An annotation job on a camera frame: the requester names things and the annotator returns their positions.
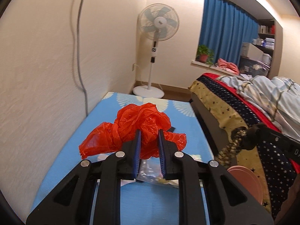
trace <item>white wall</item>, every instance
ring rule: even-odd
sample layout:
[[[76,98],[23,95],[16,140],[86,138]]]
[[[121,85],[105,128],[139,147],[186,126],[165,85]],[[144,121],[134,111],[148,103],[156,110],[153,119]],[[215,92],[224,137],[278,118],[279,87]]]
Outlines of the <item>white wall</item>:
[[[202,23],[204,0],[147,0],[147,5],[164,3],[173,7],[180,19],[179,30],[169,40],[159,42],[153,82],[187,88],[201,74],[191,65],[195,59]],[[141,37],[136,79],[148,81],[152,41]]]
[[[23,220],[55,157],[85,118],[84,96],[72,76],[71,2],[12,0],[0,19],[0,189]],[[107,91],[128,93],[133,85],[137,16],[145,4],[84,1],[81,68],[89,110]],[[76,0],[74,25],[78,5]]]
[[[300,18],[283,16],[283,48],[279,76],[293,79],[300,84]]]

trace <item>red flower pot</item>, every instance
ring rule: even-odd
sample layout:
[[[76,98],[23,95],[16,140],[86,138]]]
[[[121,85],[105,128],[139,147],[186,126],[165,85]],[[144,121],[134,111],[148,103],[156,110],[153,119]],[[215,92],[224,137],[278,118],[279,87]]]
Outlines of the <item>red flower pot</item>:
[[[208,55],[200,54],[199,62],[206,63],[207,59],[208,59]]]

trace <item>fan motor housing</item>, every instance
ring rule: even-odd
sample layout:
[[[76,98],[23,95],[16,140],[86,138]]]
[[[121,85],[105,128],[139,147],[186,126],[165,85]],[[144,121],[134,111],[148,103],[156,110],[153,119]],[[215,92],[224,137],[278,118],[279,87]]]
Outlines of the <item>fan motor housing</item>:
[[[164,28],[164,27],[166,27],[167,24],[168,24],[168,23],[167,23],[167,20],[166,20],[164,17],[161,17],[161,16],[156,17],[156,18],[154,19],[153,23],[154,23],[154,26],[155,26],[156,28],[158,28],[158,29]]]

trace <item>power cord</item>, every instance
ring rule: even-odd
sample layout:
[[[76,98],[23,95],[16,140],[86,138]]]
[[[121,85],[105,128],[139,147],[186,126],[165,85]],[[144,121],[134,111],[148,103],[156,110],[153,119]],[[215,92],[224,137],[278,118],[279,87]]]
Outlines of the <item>power cord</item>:
[[[72,3],[71,3],[71,9],[70,9],[70,27],[71,27],[71,33],[72,33],[72,38],[73,38],[73,51],[72,51],[72,77],[73,77],[73,81],[74,81],[74,84],[75,86],[82,91],[82,87],[79,85],[80,83],[77,83],[77,80],[76,80],[76,73],[75,73],[75,70],[77,71],[77,62],[75,62],[75,51],[76,51],[76,32],[75,32],[75,29],[74,29],[74,26],[73,26],[73,9],[74,9],[74,3],[75,3],[75,0],[72,0]]]
[[[80,37],[79,37],[79,26],[80,26],[80,17],[81,17],[81,10],[82,10],[82,5],[83,5],[83,0],[80,0],[80,5],[79,5],[79,10],[78,10],[78,16],[77,16],[77,71],[78,71],[78,77],[79,77],[79,81],[82,87],[82,91],[84,93],[84,98],[85,98],[85,114],[86,116],[89,115],[89,108],[88,108],[88,93],[84,87],[83,81],[82,81],[82,77],[81,77],[81,71],[80,71]]]
[[[141,86],[147,86],[147,85],[143,84],[143,82],[142,82],[142,70],[141,70],[141,67],[139,65],[137,65],[137,64],[134,64],[134,66],[139,68],[140,80],[138,80],[138,81],[140,82]],[[158,84],[158,85],[159,85],[160,89],[162,91],[164,91],[163,88],[162,88],[162,86],[160,84]]]

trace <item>blue curtain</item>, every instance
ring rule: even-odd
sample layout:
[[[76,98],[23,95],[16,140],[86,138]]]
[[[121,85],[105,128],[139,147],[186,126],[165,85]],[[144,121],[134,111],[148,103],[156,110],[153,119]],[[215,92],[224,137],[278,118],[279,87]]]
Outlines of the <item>blue curtain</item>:
[[[258,36],[257,20],[228,0],[205,0],[199,45],[214,51],[214,62],[223,58],[239,64],[243,42]]]

